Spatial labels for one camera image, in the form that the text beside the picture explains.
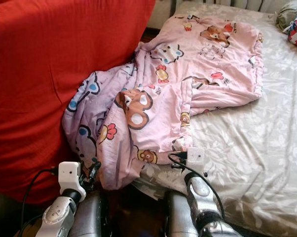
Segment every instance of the bed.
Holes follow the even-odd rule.
[[[275,27],[272,14],[190,1],[176,14],[216,15],[263,32],[263,97],[191,118],[193,145],[204,150],[194,167],[208,173],[230,222],[297,237],[297,47]],[[186,189],[180,170],[151,163],[133,185],[155,199],[168,189]]]

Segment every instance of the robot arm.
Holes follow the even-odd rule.
[[[213,200],[213,192],[196,174],[185,176],[187,201],[191,218],[201,237],[242,237],[230,225],[224,222]]]
[[[96,164],[92,170],[95,176],[100,164]],[[74,215],[77,205],[86,197],[83,176],[80,174],[80,163],[62,162],[59,164],[60,197],[46,209],[42,217],[42,226],[36,237],[66,237],[74,224]]]

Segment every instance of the black cable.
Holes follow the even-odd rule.
[[[24,195],[24,200],[22,202],[22,208],[21,208],[21,220],[20,220],[20,229],[22,229],[23,225],[24,225],[24,212],[25,212],[25,204],[26,204],[26,199],[28,197],[28,194],[33,186],[33,184],[35,183],[35,180],[37,179],[37,177],[39,177],[39,175],[41,175],[44,172],[50,172],[52,174],[57,174],[58,173],[58,167],[55,167],[53,169],[43,169],[40,170],[38,172],[38,174],[35,175],[35,177],[32,179],[30,185],[28,186],[26,193]]]
[[[20,229],[19,234],[17,237],[21,237],[22,233],[24,232],[25,228],[27,227],[27,225],[29,225],[33,220],[38,219],[39,217],[41,217],[43,214],[40,214],[38,216],[35,216],[33,218],[31,218],[28,222],[26,222],[23,227]]]
[[[198,173],[197,171],[195,171],[194,169],[192,169],[192,168],[190,168],[190,167],[188,167],[188,166],[186,166],[186,165],[184,165],[184,164],[182,164],[182,163],[180,163],[180,162],[178,162],[178,161],[176,161],[176,160],[174,160],[173,158],[171,158],[171,156],[177,156],[177,157],[179,157],[178,155],[179,155],[180,153],[170,153],[169,155],[168,155],[168,159],[170,159],[173,163],[175,163],[175,164],[178,164],[178,165],[180,165],[181,167],[183,167],[183,168],[185,168],[185,169],[187,169],[187,170],[190,170],[191,172],[193,172],[193,173],[195,173],[196,175],[198,175],[208,186],[209,186],[209,188],[213,191],[213,193],[214,193],[214,195],[216,196],[216,198],[217,198],[217,200],[218,200],[218,202],[219,202],[219,205],[220,205],[220,209],[221,209],[221,214],[222,214],[222,218],[223,218],[223,220],[225,221],[225,212],[224,212],[224,208],[223,208],[223,204],[222,204],[222,202],[221,202],[221,199],[220,199],[220,197],[219,197],[219,195],[218,195],[218,193],[215,191],[215,189],[211,186],[211,184],[200,174],[200,173]]]

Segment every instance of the cartoon print blanket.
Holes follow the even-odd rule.
[[[93,72],[63,117],[86,169],[102,163],[105,189],[139,177],[145,162],[192,146],[190,116],[261,97],[262,35],[253,26],[214,17],[176,15],[139,44],[132,62]]]

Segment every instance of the red cushion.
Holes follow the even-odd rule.
[[[22,200],[35,174],[71,159],[61,118],[92,71],[130,60],[154,0],[10,0],[0,4],[0,192]],[[28,197],[55,198],[43,174]]]

